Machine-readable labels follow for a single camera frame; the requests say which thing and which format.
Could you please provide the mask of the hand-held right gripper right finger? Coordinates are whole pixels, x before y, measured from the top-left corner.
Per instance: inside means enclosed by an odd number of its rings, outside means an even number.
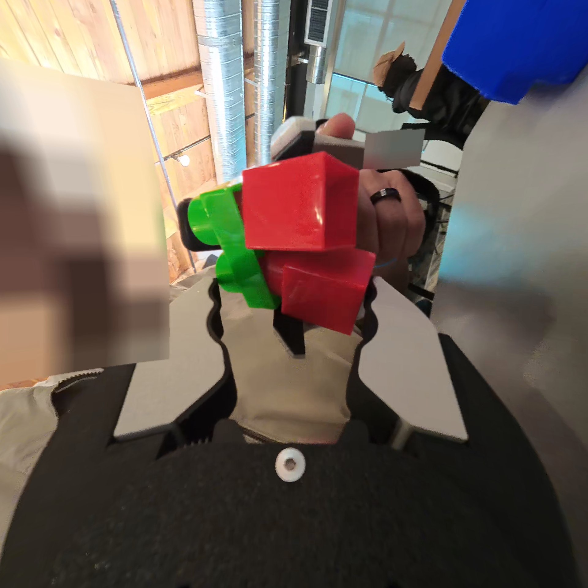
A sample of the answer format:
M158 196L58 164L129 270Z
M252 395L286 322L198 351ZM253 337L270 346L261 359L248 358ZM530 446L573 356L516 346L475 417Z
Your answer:
M381 277L364 303L362 341L349 373L349 411L371 443L406 443L412 433L464 443L465 422L437 330Z

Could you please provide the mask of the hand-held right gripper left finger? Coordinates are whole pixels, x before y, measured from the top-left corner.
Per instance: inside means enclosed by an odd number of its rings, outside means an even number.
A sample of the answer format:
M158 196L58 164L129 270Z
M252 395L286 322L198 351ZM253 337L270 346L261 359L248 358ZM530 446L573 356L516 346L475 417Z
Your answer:
M180 292L169 306L169 357L136 365L115 426L116 440L132 440L151 434L182 432L197 409L225 388L229 406L235 406L235 382L228 350L222 342L221 299L217 280L199 280Z

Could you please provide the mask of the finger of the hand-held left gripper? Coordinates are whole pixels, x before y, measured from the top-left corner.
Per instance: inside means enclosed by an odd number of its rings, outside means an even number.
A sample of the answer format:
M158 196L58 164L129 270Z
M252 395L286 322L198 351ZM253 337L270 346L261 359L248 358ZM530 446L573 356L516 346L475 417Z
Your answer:
M274 310L274 332L291 357L302 359L306 356L303 321L285 315L281 308L276 308Z
M318 136L318 151L357 170L389 171L419 166L425 129L386 130L366 134L363 142Z

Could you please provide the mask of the green double toy block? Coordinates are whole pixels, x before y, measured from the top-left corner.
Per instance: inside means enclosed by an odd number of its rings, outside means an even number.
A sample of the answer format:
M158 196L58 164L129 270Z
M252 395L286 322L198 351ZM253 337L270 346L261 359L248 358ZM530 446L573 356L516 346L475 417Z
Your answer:
M247 305L274 310L280 298L273 294L259 264L259 255L246 247L245 227L236 196L240 180L232 180L193 198L187 206L187 224L202 244L220 249L215 268L219 286L242 294Z

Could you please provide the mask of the red toy block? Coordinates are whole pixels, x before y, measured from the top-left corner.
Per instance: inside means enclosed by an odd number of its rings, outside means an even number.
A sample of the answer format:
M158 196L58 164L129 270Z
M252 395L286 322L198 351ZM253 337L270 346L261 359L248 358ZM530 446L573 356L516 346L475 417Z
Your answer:
M376 255L354 247L326 252L268 251L261 269L282 314L350 335Z
M254 251L356 247L359 171L325 152L242 173L245 244Z

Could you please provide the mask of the blue plastic bin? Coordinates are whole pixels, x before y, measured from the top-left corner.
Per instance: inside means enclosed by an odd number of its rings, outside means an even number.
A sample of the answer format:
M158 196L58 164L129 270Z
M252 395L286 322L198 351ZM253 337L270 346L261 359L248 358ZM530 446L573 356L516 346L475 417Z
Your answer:
M466 1L442 55L487 99L516 105L587 65L587 1Z

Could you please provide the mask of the person's left hand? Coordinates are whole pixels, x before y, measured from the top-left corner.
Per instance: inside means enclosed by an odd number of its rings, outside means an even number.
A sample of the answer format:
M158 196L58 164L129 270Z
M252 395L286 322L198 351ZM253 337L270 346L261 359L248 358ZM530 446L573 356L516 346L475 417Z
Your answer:
M422 205L403 171L359 171L356 246L376 255L374 275L407 269L425 226Z

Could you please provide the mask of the person's beige trousers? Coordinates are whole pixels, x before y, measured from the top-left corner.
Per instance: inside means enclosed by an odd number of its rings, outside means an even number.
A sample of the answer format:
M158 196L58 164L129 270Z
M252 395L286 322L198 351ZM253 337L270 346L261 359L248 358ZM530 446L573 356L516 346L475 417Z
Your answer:
M238 389L231 418L254 435L277 442L332 443L349 420L346 385L357 332L321 327L305 334L305 357L279 343L272 314L221 293L224 343ZM56 430L54 390L81 371L1 387L1 542L41 452Z

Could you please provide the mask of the silver ventilation duct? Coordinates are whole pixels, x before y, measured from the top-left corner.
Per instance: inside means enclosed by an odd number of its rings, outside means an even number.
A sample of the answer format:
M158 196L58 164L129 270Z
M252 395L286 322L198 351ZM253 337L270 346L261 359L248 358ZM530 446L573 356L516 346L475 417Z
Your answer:
M245 81L240 1L193 1L217 183L246 168Z
M290 5L290 1L254 1L256 165L270 162L271 138L283 121Z

